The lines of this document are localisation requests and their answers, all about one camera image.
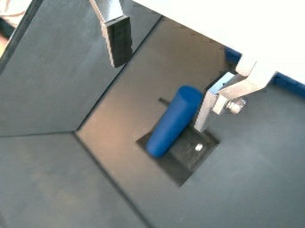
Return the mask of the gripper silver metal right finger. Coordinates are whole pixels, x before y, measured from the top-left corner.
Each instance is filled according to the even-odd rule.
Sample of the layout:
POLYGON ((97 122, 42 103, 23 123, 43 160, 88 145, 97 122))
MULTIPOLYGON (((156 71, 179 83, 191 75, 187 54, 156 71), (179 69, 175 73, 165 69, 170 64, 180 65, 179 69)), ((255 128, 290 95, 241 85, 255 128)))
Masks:
POLYGON ((244 97, 268 86, 276 70, 263 61, 243 57, 236 73, 227 72, 207 89, 195 128, 203 132, 208 127, 211 113, 220 115, 225 110, 237 114, 245 107, 244 97))

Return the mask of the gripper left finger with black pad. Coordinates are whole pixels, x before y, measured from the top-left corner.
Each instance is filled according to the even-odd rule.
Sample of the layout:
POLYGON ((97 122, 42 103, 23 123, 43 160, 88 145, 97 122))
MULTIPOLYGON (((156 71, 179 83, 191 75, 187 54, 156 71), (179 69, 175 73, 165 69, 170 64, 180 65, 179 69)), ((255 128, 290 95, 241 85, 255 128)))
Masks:
POLYGON ((120 0, 90 0, 101 21, 112 65, 118 68, 133 57, 132 21, 120 0))

